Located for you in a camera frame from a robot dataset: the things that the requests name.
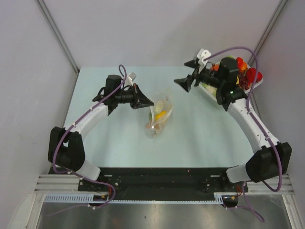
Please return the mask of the white radish toy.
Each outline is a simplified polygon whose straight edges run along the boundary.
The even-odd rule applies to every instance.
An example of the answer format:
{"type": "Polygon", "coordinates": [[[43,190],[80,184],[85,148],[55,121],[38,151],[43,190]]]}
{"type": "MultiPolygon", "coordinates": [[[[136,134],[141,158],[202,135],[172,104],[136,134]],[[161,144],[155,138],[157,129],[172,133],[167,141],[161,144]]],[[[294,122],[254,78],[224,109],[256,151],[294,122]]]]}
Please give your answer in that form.
{"type": "Polygon", "coordinates": [[[153,111],[156,115],[158,115],[164,110],[164,107],[165,107],[164,100],[158,100],[153,107],[153,111]]]}

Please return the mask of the yellow orange fruit toy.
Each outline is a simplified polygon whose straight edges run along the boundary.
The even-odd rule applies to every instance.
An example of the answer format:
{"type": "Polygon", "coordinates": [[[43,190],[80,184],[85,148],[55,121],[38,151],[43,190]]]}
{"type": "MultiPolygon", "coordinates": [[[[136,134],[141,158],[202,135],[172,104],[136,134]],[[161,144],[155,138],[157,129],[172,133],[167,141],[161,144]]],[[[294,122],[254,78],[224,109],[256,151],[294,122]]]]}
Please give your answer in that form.
{"type": "Polygon", "coordinates": [[[155,116],[155,121],[158,121],[159,119],[163,118],[165,115],[166,115],[166,111],[165,110],[161,111],[159,114],[155,116]]]}

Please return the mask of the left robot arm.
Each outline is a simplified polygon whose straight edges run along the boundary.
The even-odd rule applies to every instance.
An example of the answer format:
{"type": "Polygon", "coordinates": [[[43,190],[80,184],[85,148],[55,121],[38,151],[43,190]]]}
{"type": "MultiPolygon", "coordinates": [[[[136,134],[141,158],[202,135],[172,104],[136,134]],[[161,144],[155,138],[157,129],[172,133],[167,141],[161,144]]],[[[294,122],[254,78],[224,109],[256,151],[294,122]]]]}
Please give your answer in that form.
{"type": "Polygon", "coordinates": [[[89,186],[99,191],[105,186],[101,170],[86,159],[83,141],[86,135],[119,104],[129,104],[132,109],[153,106],[134,83],[135,73],[125,78],[108,75],[106,84],[93,98],[90,108],[77,121],[67,127],[51,130],[48,161],[55,167],[62,167],[81,177],[89,179],[89,186]]]}

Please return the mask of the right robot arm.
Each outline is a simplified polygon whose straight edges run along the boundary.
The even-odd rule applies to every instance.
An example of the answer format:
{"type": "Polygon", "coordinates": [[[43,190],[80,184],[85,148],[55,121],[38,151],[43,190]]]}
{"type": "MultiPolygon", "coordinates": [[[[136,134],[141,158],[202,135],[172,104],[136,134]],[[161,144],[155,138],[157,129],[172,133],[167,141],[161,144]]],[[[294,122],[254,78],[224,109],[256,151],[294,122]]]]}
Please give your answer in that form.
{"type": "Polygon", "coordinates": [[[184,65],[193,68],[193,73],[185,78],[175,79],[174,82],[187,92],[192,84],[198,86],[205,83],[215,87],[217,103],[238,123],[254,153],[245,164],[227,169],[225,176],[220,179],[220,187],[224,191],[232,191],[238,182],[265,183],[268,179],[278,177],[278,185],[274,191],[279,191],[292,148],[288,143],[281,143],[274,137],[250,107],[248,95],[237,85],[237,60],[222,58],[218,70],[207,69],[205,63],[198,58],[185,62],[184,65]]]}

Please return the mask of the clear zip top bag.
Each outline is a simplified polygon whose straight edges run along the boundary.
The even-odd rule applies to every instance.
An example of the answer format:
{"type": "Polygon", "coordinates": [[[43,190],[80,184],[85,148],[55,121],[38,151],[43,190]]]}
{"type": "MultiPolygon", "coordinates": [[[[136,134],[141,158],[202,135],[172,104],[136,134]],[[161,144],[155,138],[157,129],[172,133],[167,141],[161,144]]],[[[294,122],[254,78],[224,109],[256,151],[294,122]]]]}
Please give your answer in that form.
{"type": "Polygon", "coordinates": [[[153,106],[150,106],[148,122],[145,133],[149,138],[157,137],[164,129],[169,117],[173,112],[172,91],[165,88],[157,91],[153,97],[153,106]]]}

